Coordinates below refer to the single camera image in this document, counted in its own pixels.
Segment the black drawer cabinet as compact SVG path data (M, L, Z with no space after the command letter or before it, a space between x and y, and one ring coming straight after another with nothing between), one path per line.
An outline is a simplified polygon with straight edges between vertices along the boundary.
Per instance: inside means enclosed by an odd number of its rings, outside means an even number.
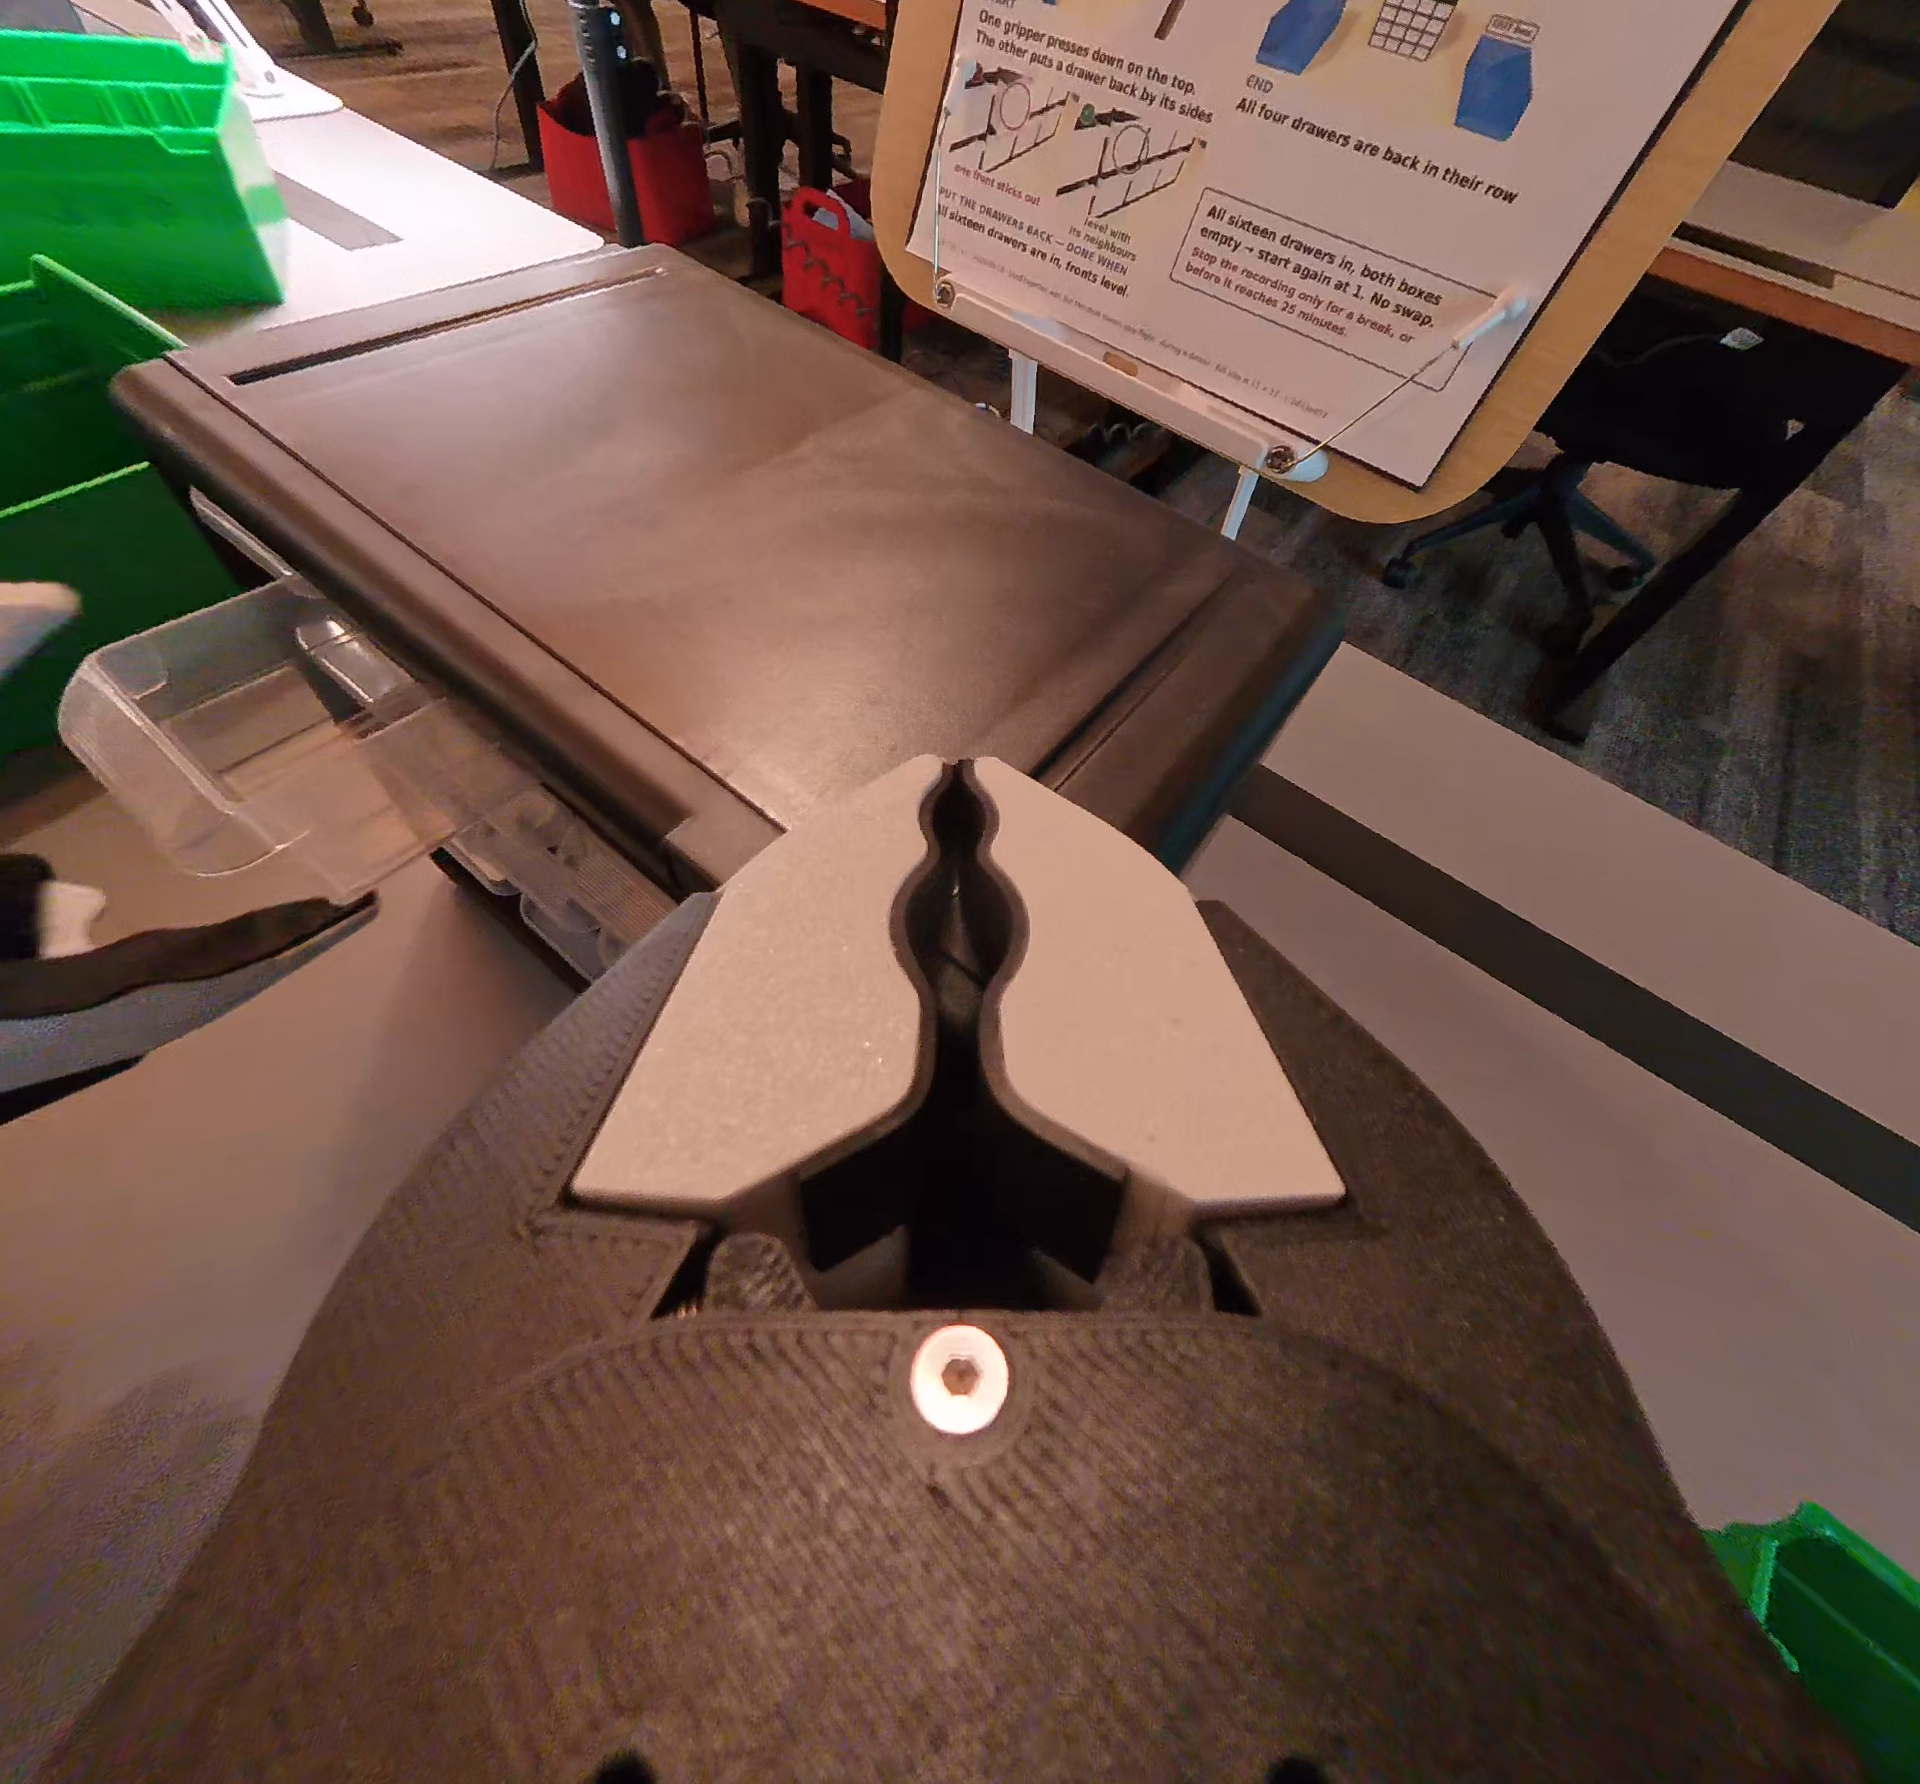
M110 393L676 904L917 755L1182 872L1339 648L1296 574L663 247Z

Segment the white board stand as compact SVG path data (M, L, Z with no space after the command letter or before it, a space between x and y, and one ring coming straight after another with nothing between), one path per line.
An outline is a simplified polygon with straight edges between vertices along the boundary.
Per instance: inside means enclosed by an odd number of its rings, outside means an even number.
M1013 360L1013 423L1018 428L1034 428L1034 380L1038 370L1046 367L1207 452L1230 457L1237 474L1222 537L1234 543L1260 484L1317 484L1330 474L1330 452L1344 436L1412 388L1428 373L1468 357L1484 337L1525 317L1529 297L1521 289L1506 291L1493 306L1453 330L1450 342L1414 373L1393 374L1384 396L1337 428L1272 423L1245 405L1216 399L1195 383L1151 367L1060 318L1012 308L961 284L945 269L933 274L933 306L961 326L1007 348Z

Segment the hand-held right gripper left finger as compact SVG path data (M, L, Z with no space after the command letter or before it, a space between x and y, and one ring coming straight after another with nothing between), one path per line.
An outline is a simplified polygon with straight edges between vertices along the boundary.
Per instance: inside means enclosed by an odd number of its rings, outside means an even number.
M901 953L949 775L913 756L780 836L717 891L569 1193L804 1236L804 1179L907 1117L932 1010Z

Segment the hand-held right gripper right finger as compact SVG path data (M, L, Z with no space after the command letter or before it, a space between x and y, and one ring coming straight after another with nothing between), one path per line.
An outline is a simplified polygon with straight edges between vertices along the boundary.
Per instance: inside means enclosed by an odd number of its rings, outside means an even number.
M970 780L1012 950L981 1061L1031 1135L1116 1184L1109 1237L1344 1203L1347 1184L1187 884L997 758Z

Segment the instruction sheet on board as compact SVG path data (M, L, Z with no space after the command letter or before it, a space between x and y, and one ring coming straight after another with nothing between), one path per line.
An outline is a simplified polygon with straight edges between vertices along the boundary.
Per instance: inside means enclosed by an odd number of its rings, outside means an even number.
M1400 484L1333 451L1325 478L1282 484L1317 492L1328 510L1351 520L1410 523L1467 499L1496 474L1841 3L1742 3L1428 480ZM874 175L874 225L884 258L903 289L935 314L941 314L933 306L939 267L916 253L913 238L923 202L938 200L928 190L929 162L941 148L961 6L962 0L896 3Z

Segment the clear plastic drawer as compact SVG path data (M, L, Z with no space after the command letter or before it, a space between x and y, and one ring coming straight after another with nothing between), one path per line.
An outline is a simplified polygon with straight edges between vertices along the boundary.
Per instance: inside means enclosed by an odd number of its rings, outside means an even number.
M182 872L348 902L538 790L471 716L283 578L88 656L61 737Z

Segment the grey metal pole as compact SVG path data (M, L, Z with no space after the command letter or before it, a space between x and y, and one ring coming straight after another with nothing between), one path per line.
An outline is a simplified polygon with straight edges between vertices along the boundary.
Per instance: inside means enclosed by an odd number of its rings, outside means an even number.
M617 242L633 250L645 242L645 237L621 111L619 20L605 0L565 0L565 4L573 23L593 133L613 211L613 230Z

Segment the wooden table black legs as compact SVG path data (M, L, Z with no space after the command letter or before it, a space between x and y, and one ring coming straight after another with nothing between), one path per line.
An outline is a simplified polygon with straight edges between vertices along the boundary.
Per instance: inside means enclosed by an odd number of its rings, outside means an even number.
M1660 563L1581 643L1548 660L1527 721L1584 743L1591 708L1628 651L1774 514L1919 365L1917 191L1898 207L1730 162L1681 219L1652 275L1788 329L1788 395L1804 428Z

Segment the green plastic bin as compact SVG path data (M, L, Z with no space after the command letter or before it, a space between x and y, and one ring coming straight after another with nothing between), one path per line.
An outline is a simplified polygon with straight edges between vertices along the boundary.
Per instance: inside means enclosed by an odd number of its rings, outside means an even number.
M293 219L226 48L2 32L2 277L58 262L134 308L285 301Z
M175 333L48 256L2 289L2 579L64 585L77 616L2 690L2 753L52 746L58 703L104 645L235 597L235 559L110 401Z
M1822 1504L1705 1534L1875 1781L1919 1777L1919 1580Z

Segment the set of clear drawers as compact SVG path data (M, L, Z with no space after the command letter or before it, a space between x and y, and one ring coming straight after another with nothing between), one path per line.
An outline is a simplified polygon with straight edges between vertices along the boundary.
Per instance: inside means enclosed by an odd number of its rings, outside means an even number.
M569 974L595 980L676 900L540 786L481 719L399 666L367 624L200 492L202 524L269 574L261 640L272 682L301 682L323 718L267 718L260 743L225 719L220 775L254 823L289 826L289 851L320 873L372 882L432 857L518 919Z

